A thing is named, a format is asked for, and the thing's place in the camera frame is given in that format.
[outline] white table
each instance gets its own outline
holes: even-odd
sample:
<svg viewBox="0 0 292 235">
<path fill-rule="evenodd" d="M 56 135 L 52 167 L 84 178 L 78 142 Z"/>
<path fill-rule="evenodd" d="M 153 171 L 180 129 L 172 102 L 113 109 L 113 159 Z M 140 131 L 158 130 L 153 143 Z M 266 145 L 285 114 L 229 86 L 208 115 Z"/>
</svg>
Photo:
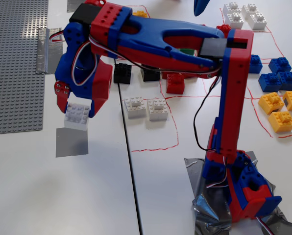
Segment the white table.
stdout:
<svg viewBox="0 0 292 235">
<path fill-rule="evenodd" d="M 48 27 L 65 27 L 66 11 L 49 1 Z M 0 235 L 138 234 L 118 87 L 89 123 L 89 154 L 56 158 L 54 82 L 46 76 L 42 131 L 0 135 Z"/>
<path fill-rule="evenodd" d="M 195 18 L 193 15 L 193 0 L 140 0 L 114 1 L 123 5 L 145 5 L 151 17 L 183 20 L 197 24 L 216 27 L 222 24 L 219 8 L 229 1 L 212 0 L 205 12 Z M 247 1 L 237 1 L 241 7 Z M 255 0 L 259 10 L 268 20 L 278 46 L 292 66 L 292 1 Z M 243 29 L 249 29 L 244 23 Z M 255 33 L 252 54 L 261 58 L 282 57 L 270 33 Z M 121 85 L 123 98 L 141 95 L 145 99 L 162 98 L 158 82 L 144 83 L 140 69 L 133 67 L 130 85 Z M 268 64 L 264 64 L 262 73 L 268 73 Z M 250 75 L 248 87 L 253 98 L 259 98 L 263 92 L 258 83 L 258 75 Z M 150 122 L 147 118 L 127 119 L 129 146 L 136 183 L 138 204 L 144 235 L 193 235 L 195 216 L 192 209 L 194 199 L 184 158 L 204 158 L 204 151 L 195 142 L 193 118 L 206 95 L 212 81 L 202 79 L 186 80 L 184 96 L 167 99 L 172 116 L 168 121 Z M 166 94 L 166 81 L 161 80 L 163 95 L 167 98 L 174 96 Z M 220 85 L 211 93 L 220 94 Z M 271 136 L 261 127 L 251 103 L 251 95 L 246 90 L 242 124 L 238 148 L 254 151 L 258 158 L 259 171 L 276 184 L 276 195 L 281 195 L 283 201 L 281 210 L 292 222 L 292 137 L 278 138 L 288 134 L 277 135 L 272 130 L 268 116 L 258 106 L 257 99 L 253 100 L 256 112 L 262 125 Z M 219 97 L 209 97 L 196 119 L 200 142 L 207 146 L 208 137 L 214 119 L 219 112 Z M 246 226 L 252 227 L 247 233 Z M 245 220 L 234 225 L 232 235 L 262 234 L 257 221 Z"/>
</svg>

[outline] blue lego brick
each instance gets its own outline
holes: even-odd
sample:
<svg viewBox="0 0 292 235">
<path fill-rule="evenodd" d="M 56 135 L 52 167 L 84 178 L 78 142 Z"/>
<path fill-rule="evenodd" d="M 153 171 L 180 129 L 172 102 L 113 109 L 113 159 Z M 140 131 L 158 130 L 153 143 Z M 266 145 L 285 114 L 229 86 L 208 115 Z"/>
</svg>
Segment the blue lego brick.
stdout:
<svg viewBox="0 0 292 235">
<path fill-rule="evenodd" d="M 132 12 L 132 8 L 123 6 L 122 10 L 117 16 L 117 19 L 110 26 L 108 32 L 108 47 L 112 50 L 117 50 L 119 32 L 127 18 L 132 15 Z M 116 58 L 117 56 L 113 53 L 108 52 L 108 57 Z"/>
<path fill-rule="evenodd" d="M 228 42 L 234 41 L 234 35 L 235 35 L 235 29 L 232 29 L 229 32 Z M 221 147 L 222 125 L 223 125 L 224 110 L 225 110 L 225 99 L 227 95 L 226 89 L 228 85 L 231 52 L 232 52 L 231 48 L 225 49 L 223 63 L 222 63 L 221 98 L 220 98 L 219 116 L 216 118 L 216 121 L 215 121 L 215 127 L 217 126 L 216 151 L 218 153 L 220 152 L 220 147 Z"/>
<path fill-rule="evenodd" d="M 263 92 L 278 92 L 281 88 L 281 81 L 274 73 L 262 74 L 258 82 Z"/>
<path fill-rule="evenodd" d="M 225 166 L 221 163 L 216 163 L 205 158 L 205 164 L 202 176 L 207 182 L 218 182 L 225 177 Z"/>
<path fill-rule="evenodd" d="M 262 205 L 262 207 L 259 209 L 255 216 L 260 217 L 271 214 L 281 201 L 282 197 L 280 196 L 266 197 L 265 203 Z"/>
<path fill-rule="evenodd" d="M 150 19 L 139 16 L 130 16 L 126 23 L 137 27 L 140 31 L 136 34 L 120 32 L 118 46 L 168 58 L 172 57 L 196 65 L 203 64 L 206 67 L 214 68 L 217 66 L 217 63 L 211 59 L 182 53 L 179 49 L 166 43 L 163 36 L 191 35 L 196 38 L 224 38 L 224 34 L 218 29 L 182 21 Z"/>
<path fill-rule="evenodd" d="M 292 91 L 292 72 L 278 72 L 278 78 L 281 81 L 280 90 Z"/>
<path fill-rule="evenodd" d="M 259 74 L 263 68 L 263 64 L 258 55 L 251 55 L 250 57 L 250 65 L 249 65 L 249 73 L 257 73 Z"/>
<path fill-rule="evenodd" d="M 288 60 L 285 57 L 272 59 L 269 63 L 269 68 L 275 74 L 277 74 L 278 72 L 290 72 L 292 69 Z"/>
</svg>

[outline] robotic arm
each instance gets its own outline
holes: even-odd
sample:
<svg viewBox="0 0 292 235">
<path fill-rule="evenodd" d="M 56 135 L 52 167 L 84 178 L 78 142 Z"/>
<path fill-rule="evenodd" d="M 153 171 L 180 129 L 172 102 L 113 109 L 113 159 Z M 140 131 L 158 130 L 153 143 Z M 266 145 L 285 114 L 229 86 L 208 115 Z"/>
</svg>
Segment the robotic arm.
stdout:
<svg viewBox="0 0 292 235">
<path fill-rule="evenodd" d="M 196 0 L 204 9 L 208 0 Z M 233 222 L 271 213 L 282 200 L 273 196 L 244 151 L 237 150 L 253 32 L 231 30 L 228 38 L 214 28 L 193 23 L 142 18 L 132 9 L 97 0 L 81 4 L 63 30 L 68 44 L 55 72 L 55 93 L 65 113 L 70 92 L 92 101 L 92 118 L 109 96 L 112 66 L 100 56 L 124 58 L 157 71 L 222 76 L 219 116 L 212 128 L 203 177 L 210 185 L 227 183 Z M 191 48 L 198 56 L 182 53 Z"/>
</svg>

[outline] black lego brick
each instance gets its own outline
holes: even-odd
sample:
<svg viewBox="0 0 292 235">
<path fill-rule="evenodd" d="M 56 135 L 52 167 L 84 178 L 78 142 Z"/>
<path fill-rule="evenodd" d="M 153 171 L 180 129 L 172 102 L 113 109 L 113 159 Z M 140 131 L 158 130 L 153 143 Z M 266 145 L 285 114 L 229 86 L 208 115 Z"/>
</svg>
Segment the black lego brick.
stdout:
<svg viewBox="0 0 292 235">
<path fill-rule="evenodd" d="M 113 73 L 113 82 L 130 84 L 131 73 L 132 73 L 131 65 L 123 64 L 123 63 L 115 64 L 115 71 Z"/>
<path fill-rule="evenodd" d="M 82 3 L 71 16 L 70 23 L 78 22 L 90 26 L 100 10 L 100 6 Z"/>
<path fill-rule="evenodd" d="M 155 67 L 143 65 L 144 67 L 150 68 L 150 69 L 158 69 Z M 141 68 L 141 73 L 143 77 L 144 82 L 154 82 L 154 81 L 159 81 L 160 80 L 160 72 L 159 71 L 152 71 L 152 70 L 147 70 Z"/>
</svg>

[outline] duct tape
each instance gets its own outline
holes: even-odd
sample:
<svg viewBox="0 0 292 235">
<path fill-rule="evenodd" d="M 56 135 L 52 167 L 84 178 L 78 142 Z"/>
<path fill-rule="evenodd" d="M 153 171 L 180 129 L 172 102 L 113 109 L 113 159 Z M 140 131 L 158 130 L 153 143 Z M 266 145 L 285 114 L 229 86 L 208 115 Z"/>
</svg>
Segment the duct tape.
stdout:
<svg viewBox="0 0 292 235">
<path fill-rule="evenodd" d="M 50 42 L 49 37 L 61 31 L 61 28 L 39 28 L 37 44 L 36 72 L 38 74 L 54 74 L 62 56 L 62 42 Z"/>
<path fill-rule="evenodd" d="M 256 165 L 258 161 L 254 152 L 250 151 L 246 154 Z M 193 201 L 196 214 L 195 235 L 229 235 L 232 217 L 223 188 L 206 188 L 205 179 L 201 177 L 205 162 L 203 159 L 184 159 L 184 161 L 195 196 Z M 273 194 L 275 185 L 269 180 L 267 182 Z M 292 223 L 287 221 L 278 207 L 272 214 L 263 217 L 262 221 L 274 235 L 292 235 Z M 264 235 L 269 235 L 264 227 L 262 232 Z"/>
</svg>

